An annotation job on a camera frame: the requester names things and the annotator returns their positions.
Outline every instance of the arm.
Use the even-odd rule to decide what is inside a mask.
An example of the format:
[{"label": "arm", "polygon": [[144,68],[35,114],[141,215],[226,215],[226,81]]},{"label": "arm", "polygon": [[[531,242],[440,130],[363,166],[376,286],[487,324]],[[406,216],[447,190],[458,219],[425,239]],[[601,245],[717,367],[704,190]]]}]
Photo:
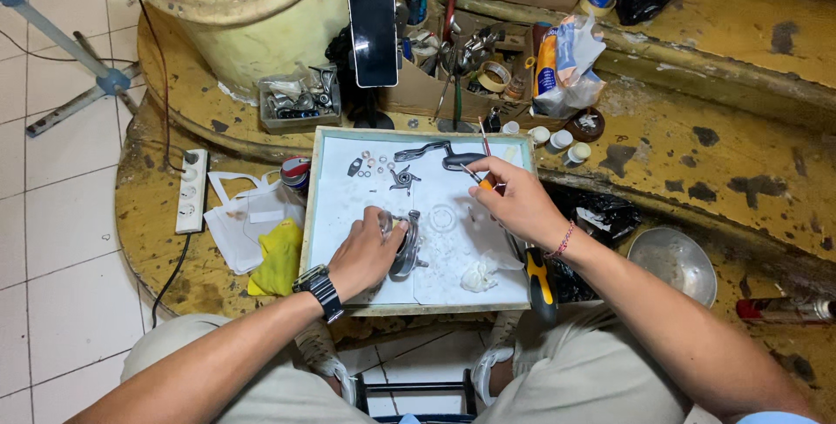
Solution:
[{"label": "arm", "polygon": [[[329,263],[340,301],[376,285],[389,271],[406,222],[383,241],[377,214],[366,207]],[[192,424],[209,422],[266,363],[310,323],[322,306],[294,293],[224,324],[142,370],[68,423]]]},{"label": "arm", "polygon": [[[560,246],[569,222],[530,172],[496,157],[469,165],[505,182],[504,196],[471,195],[518,237],[546,252]],[[759,411],[810,417],[789,375],[746,335],[653,274],[575,230],[563,259],[609,304],[688,397],[727,422]]]}]

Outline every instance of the hand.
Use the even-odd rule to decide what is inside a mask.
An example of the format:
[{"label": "hand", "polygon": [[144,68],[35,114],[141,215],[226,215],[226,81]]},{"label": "hand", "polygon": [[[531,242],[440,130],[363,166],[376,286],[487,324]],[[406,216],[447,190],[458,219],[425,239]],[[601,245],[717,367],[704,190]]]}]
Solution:
[{"label": "hand", "polygon": [[363,220],[352,223],[349,237],[345,238],[328,264],[329,278],[340,295],[340,302],[344,303],[380,283],[392,267],[410,224],[399,222],[384,242],[381,226],[377,222],[380,212],[380,207],[367,206],[363,211]]},{"label": "hand", "polygon": [[547,252],[559,248],[570,223],[554,206],[535,175],[496,156],[470,163],[467,169],[489,171],[486,180],[491,185],[506,184],[504,195],[500,188],[487,191],[474,186],[468,191],[499,223],[517,237]]}]

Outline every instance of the smartphone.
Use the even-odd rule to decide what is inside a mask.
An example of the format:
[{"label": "smartphone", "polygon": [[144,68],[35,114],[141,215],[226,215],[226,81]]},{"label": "smartphone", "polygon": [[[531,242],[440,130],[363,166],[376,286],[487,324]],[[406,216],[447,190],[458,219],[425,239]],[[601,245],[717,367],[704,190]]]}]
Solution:
[{"label": "smartphone", "polygon": [[360,87],[398,84],[394,0],[349,0],[354,71]]}]

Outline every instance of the knee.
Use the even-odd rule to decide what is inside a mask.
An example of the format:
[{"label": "knee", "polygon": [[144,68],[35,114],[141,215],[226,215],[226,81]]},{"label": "knee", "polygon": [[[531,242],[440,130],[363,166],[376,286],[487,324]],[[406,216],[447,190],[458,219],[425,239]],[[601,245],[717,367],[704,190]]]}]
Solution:
[{"label": "knee", "polygon": [[216,314],[187,314],[162,323],[142,336],[125,358],[121,381],[128,380],[175,350],[231,321]]}]

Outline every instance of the paintbrush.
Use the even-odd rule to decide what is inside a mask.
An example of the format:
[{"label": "paintbrush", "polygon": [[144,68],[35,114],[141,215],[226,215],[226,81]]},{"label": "paintbrush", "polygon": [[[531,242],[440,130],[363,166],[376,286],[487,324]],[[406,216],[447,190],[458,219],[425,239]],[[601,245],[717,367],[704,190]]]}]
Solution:
[{"label": "paintbrush", "polygon": [[482,131],[482,139],[485,141],[485,154],[491,155],[491,148],[487,146],[487,136],[485,135],[485,126],[482,125],[482,117],[479,116],[479,130]]}]

